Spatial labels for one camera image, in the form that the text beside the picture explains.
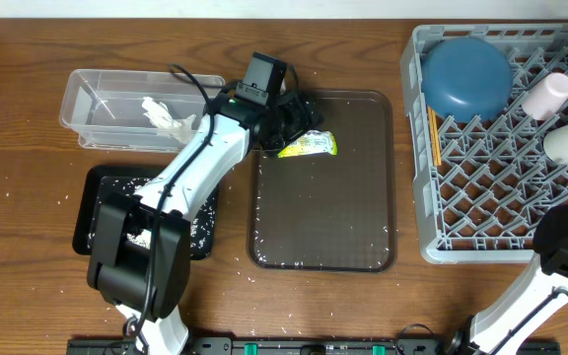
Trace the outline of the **yellow green snack wrapper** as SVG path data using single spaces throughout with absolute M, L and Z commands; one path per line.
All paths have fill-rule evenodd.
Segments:
M 309 130 L 277 154 L 278 158 L 290 158 L 315 154 L 337 154 L 337 144 L 330 131 Z

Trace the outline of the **pink cup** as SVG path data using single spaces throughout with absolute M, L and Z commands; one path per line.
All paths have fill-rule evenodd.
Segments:
M 568 76 L 550 73 L 533 86 L 521 104 L 526 115 L 535 120 L 552 118 L 568 100 Z

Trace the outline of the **dark blue plate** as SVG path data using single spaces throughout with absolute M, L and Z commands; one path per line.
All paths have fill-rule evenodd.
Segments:
M 513 71 L 506 55 L 472 36 L 437 44 L 422 64 L 426 105 L 442 117 L 468 123 L 495 119 L 511 98 Z

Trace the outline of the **white paper napkin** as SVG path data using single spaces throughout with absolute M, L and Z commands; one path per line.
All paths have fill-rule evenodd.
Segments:
M 185 118 L 174 118 L 164 103 L 157 102 L 151 97 L 143 99 L 142 107 L 144 115 L 153 126 L 169 133 L 182 144 L 187 144 L 192 139 L 194 135 L 192 125 L 196 119 L 195 114 Z

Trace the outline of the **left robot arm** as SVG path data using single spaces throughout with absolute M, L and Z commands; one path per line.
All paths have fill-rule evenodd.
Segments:
M 190 224 L 224 175 L 253 147 L 279 153 L 322 121 L 303 93 L 207 100 L 190 142 L 130 195 L 103 198 L 87 282 L 124 315 L 141 354 L 179 354 L 187 340 L 178 301 L 190 267 Z

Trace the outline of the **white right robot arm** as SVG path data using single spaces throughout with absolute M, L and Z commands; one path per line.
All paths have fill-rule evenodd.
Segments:
M 448 354 L 515 354 L 528 336 L 568 304 L 568 204 L 543 215 L 533 248 L 523 273 L 495 303 L 467 320 Z

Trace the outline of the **grey dishwasher rack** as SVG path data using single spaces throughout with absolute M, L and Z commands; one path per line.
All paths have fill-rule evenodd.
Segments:
M 513 72 L 512 93 L 491 121 L 439 117 L 441 163 L 436 165 L 422 65 L 437 44 L 463 36 L 504 53 Z M 568 204 L 568 165 L 550 161 L 542 149 L 548 132 L 568 124 L 568 100 L 545 121 L 526 116 L 521 103 L 548 74 L 568 76 L 568 23 L 421 25 L 399 64 L 414 151 L 421 255 L 434 264 L 528 262 L 542 215 Z

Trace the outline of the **dark brown serving tray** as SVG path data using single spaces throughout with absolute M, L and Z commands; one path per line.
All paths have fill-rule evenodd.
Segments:
M 255 156 L 248 255 L 259 267 L 381 273 L 397 255 L 391 103 L 317 90 L 337 153 Z

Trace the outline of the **clear plastic bin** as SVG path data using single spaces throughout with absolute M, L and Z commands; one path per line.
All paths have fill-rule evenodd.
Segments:
M 79 135 L 88 149 L 177 152 L 182 144 L 153 126 L 144 115 L 143 99 L 164 103 L 174 118 L 192 114 L 198 128 L 205 101 L 183 74 L 168 72 L 77 69 L 69 78 L 61 105 L 60 124 Z

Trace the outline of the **black plastic tray bin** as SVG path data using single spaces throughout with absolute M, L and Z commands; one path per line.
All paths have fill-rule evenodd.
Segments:
M 100 182 L 101 178 L 106 176 L 112 176 L 112 177 L 130 177 L 130 178 L 140 177 L 140 178 L 152 179 L 155 178 L 162 170 L 163 168 L 159 166 L 143 166 L 143 165 L 135 165 L 135 166 L 99 165 L 91 168 L 86 176 L 76 227 L 81 227 L 82 225 L 86 225 L 86 223 L 82 221 L 82 219 L 88 215 L 88 212 L 84 212 L 82 210 L 82 206 L 86 202 L 91 202 L 92 199 L 96 196 L 97 184 Z M 82 240 L 82 235 L 77 233 L 76 227 L 72 241 L 73 250 L 81 255 L 90 255 L 91 253 L 86 253 L 86 248 L 84 245 L 84 241 Z

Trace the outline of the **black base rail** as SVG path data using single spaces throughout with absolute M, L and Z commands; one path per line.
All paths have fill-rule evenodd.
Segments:
M 187 343 L 185 355 L 434 355 L 443 354 L 435 339 L 393 341 L 232 340 L 200 337 Z M 66 355 L 142 354 L 133 341 L 117 339 L 70 339 Z

